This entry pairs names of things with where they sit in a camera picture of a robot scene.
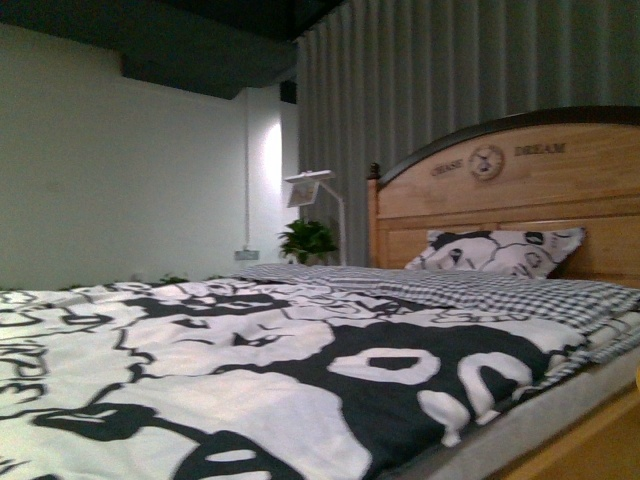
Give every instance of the floor lamp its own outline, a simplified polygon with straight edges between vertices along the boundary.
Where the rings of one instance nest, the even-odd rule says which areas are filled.
[[[347,264],[347,233],[346,213],[344,199],[338,192],[331,188],[325,180],[335,178],[336,174],[331,170],[318,172],[303,172],[292,177],[285,177],[284,181],[293,184],[287,207],[301,207],[315,203],[318,195],[318,186],[322,186],[338,201],[339,229],[340,229],[340,265]]]

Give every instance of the white wall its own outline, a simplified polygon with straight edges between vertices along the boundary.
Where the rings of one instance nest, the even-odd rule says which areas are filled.
[[[298,107],[291,103],[280,104],[282,120],[282,177],[290,177],[300,173],[298,162]],[[282,203],[287,205],[292,185],[284,183],[282,189]],[[284,208],[282,221],[286,225],[293,222],[300,215],[299,208]]]
[[[0,65],[0,286],[229,274],[247,237],[280,261],[277,86],[227,101],[147,84],[115,52],[2,24]]]

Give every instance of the potted plant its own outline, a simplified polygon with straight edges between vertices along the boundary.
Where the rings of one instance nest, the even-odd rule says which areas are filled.
[[[291,255],[298,263],[307,265],[313,259],[324,260],[327,253],[338,249],[333,243],[331,230],[320,222],[299,218],[286,226],[290,231],[278,235],[284,239],[280,244],[283,257]]]

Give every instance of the clock emblem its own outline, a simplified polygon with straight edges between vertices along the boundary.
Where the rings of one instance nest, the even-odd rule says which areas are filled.
[[[478,180],[496,178],[504,166],[504,152],[495,145],[482,145],[469,157],[469,170]]]

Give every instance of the green plant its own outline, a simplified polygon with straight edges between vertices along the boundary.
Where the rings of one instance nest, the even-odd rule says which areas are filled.
[[[160,278],[159,282],[162,285],[172,285],[174,283],[183,283],[188,282],[189,279],[185,277],[178,277],[171,273],[166,273],[162,278]]]
[[[278,238],[282,257],[292,255],[298,263],[306,264],[312,257],[324,260],[329,252],[338,248],[333,243],[331,230],[315,220],[299,218],[286,225],[290,231],[281,232]]]

